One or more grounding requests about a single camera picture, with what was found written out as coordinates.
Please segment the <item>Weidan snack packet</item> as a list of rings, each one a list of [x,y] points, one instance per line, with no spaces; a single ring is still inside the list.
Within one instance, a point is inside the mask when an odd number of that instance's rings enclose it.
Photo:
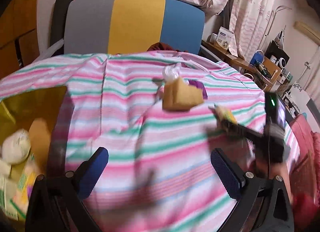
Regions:
[[[208,106],[208,108],[216,116],[223,129],[227,130],[229,128],[229,124],[236,125],[238,123],[235,116],[228,108],[219,105]]]

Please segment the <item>yellow sponge block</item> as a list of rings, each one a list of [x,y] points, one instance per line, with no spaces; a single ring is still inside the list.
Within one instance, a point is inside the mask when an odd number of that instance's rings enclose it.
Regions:
[[[180,77],[164,85],[162,108],[166,111],[189,111],[203,103],[202,89],[187,84]]]

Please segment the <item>white plastic ball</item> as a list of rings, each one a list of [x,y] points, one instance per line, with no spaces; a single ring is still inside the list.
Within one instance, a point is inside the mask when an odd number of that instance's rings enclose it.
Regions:
[[[163,80],[165,82],[173,82],[180,77],[180,66],[168,65],[162,71]]]
[[[23,162],[29,155],[31,148],[29,132],[20,129],[7,137],[2,144],[2,160],[10,165]]]

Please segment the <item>purple candy wrapper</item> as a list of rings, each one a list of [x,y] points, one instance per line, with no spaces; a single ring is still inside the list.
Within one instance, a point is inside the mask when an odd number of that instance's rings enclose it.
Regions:
[[[204,100],[208,99],[208,94],[207,94],[206,88],[202,82],[200,82],[198,80],[192,80],[192,79],[188,79],[188,82],[189,82],[189,85],[195,86],[196,88],[202,90],[202,96],[203,96]]]

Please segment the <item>blue round object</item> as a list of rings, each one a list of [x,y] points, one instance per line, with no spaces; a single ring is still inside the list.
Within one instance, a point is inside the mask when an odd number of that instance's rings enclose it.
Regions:
[[[257,50],[254,54],[252,59],[250,60],[250,65],[254,66],[256,62],[262,63],[264,60],[264,53],[262,50]]]

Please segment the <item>gold metal tin tray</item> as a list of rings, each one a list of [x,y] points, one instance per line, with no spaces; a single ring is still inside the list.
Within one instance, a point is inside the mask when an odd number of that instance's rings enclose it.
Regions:
[[[41,88],[1,101],[1,143],[19,130],[29,132],[31,152],[40,173],[47,172],[52,132],[67,93],[66,86]]]

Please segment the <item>striped pink green bedsheet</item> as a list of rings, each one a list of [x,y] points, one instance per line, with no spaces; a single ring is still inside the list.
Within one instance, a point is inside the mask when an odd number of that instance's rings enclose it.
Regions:
[[[160,99],[163,69],[204,84],[208,98],[188,112],[167,112]],[[216,231],[235,205],[215,173],[210,153],[224,149],[246,168],[253,147],[217,128],[215,105],[262,131],[265,94],[223,62],[192,54],[62,55],[1,80],[1,98],[65,85],[53,134],[63,167],[76,169],[98,147],[109,162],[85,205],[103,231]]]

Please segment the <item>white medicine box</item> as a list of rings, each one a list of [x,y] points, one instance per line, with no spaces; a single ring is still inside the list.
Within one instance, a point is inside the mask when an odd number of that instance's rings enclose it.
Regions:
[[[217,34],[215,44],[221,49],[224,49],[226,51],[233,37],[234,37],[234,33],[232,31],[221,26]]]

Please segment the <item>dark red cloth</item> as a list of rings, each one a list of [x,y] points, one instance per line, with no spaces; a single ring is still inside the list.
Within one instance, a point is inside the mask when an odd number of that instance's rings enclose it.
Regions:
[[[170,45],[167,45],[166,43],[158,42],[151,45],[148,50],[150,51],[177,51],[176,49],[173,49]]]

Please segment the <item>orange wooden wardrobe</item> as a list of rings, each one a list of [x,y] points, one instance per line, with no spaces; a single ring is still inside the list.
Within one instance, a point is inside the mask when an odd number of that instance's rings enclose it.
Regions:
[[[1,78],[39,56],[37,0],[11,0],[1,15]]]

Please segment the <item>grey yellow blue chair back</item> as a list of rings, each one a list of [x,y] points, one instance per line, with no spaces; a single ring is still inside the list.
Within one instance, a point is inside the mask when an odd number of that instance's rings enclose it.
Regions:
[[[197,54],[204,12],[177,0],[74,0],[65,25],[64,53],[130,54],[156,43]]]

